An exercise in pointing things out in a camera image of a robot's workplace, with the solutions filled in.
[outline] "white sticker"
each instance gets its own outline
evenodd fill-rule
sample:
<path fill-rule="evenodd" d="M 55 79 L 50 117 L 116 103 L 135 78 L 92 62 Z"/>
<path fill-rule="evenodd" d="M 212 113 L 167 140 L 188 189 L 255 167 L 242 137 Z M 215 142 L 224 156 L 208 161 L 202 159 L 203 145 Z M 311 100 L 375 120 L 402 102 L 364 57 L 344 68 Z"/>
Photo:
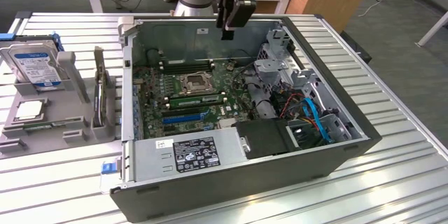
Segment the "white sticker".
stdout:
<path fill-rule="evenodd" d="M 192 104 L 200 104 L 202 101 L 190 101 L 190 102 L 180 102 L 178 105 L 184 106 L 184 105 L 192 105 Z"/>
<path fill-rule="evenodd" d="M 56 86 L 62 84 L 55 67 L 50 65 L 50 56 L 46 52 L 14 55 L 22 72 L 27 74 L 30 82 L 39 87 Z"/>
<path fill-rule="evenodd" d="M 168 64 L 182 64 L 184 62 L 186 62 L 184 60 L 170 60 Z"/>
<path fill-rule="evenodd" d="M 210 163 L 212 163 L 212 162 L 218 162 L 218 161 L 219 161 L 219 158 L 214 157 L 214 158 L 210 158 L 207 161 L 208 161 Z"/>
<path fill-rule="evenodd" d="M 198 34 L 208 34 L 208 28 L 198 28 L 196 33 Z"/>
<path fill-rule="evenodd" d="M 216 95 L 216 96 L 214 96 L 214 97 L 203 97 L 203 102 L 215 102 L 215 101 L 218 101 L 218 99 L 219 99 L 219 96 Z"/>
<path fill-rule="evenodd" d="M 156 141 L 156 149 L 174 147 L 174 142 L 175 142 L 174 139 L 158 140 Z"/>

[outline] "motherboard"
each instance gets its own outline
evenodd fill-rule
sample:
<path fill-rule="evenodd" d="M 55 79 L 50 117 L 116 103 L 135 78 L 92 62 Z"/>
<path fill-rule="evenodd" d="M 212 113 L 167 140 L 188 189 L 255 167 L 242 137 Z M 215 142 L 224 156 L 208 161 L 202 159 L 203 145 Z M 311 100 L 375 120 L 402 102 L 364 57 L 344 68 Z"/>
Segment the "motherboard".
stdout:
<path fill-rule="evenodd" d="M 134 68 L 135 138 L 214 129 L 258 118 L 235 61 Z"/>

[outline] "warning label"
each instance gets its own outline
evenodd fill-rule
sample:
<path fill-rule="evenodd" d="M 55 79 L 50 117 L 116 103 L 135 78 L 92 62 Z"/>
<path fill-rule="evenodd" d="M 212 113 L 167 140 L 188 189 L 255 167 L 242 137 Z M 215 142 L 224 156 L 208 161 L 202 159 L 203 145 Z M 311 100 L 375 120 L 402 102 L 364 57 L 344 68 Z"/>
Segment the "warning label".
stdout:
<path fill-rule="evenodd" d="M 180 173 L 220 165 L 212 137 L 174 143 L 174 151 Z"/>
<path fill-rule="evenodd" d="M 40 87 L 56 86 L 62 83 L 56 69 L 50 64 L 47 53 L 15 54 L 14 56 L 31 83 Z"/>

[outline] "cpu socket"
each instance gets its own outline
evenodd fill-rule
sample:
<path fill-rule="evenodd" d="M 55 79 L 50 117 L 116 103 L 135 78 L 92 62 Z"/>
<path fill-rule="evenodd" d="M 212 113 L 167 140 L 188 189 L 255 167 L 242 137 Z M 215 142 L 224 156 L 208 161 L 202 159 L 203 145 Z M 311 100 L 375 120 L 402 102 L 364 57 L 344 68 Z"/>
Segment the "cpu socket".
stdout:
<path fill-rule="evenodd" d="M 210 78 L 211 74 L 206 72 L 191 73 L 180 76 L 183 82 L 182 94 L 208 94 L 214 93 L 215 89 Z"/>

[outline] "hard drive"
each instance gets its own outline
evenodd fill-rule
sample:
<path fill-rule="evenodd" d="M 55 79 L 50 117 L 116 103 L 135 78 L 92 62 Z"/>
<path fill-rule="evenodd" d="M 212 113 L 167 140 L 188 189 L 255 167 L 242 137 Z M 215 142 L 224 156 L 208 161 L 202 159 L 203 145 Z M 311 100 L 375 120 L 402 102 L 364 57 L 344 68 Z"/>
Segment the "hard drive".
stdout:
<path fill-rule="evenodd" d="M 60 50 L 52 36 L 20 36 L 12 41 L 0 41 L 0 56 L 18 82 L 31 82 L 38 91 L 62 89 L 62 80 L 68 78 L 56 64 Z"/>

